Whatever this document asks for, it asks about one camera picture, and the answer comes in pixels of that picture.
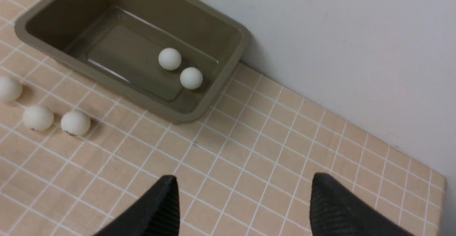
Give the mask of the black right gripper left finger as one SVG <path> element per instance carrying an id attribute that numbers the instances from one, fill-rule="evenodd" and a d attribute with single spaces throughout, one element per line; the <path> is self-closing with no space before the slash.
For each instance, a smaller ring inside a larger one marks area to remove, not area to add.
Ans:
<path id="1" fill-rule="evenodd" d="M 180 231 L 180 199 L 177 177 L 161 176 L 96 236 L 177 236 Z"/>

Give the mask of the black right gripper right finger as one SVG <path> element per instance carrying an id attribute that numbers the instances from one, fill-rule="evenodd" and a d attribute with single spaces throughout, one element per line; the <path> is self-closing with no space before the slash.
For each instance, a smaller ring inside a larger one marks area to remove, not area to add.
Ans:
<path id="1" fill-rule="evenodd" d="M 309 220 L 313 236 L 412 235 L 328 173 L 313 176 Z"/>

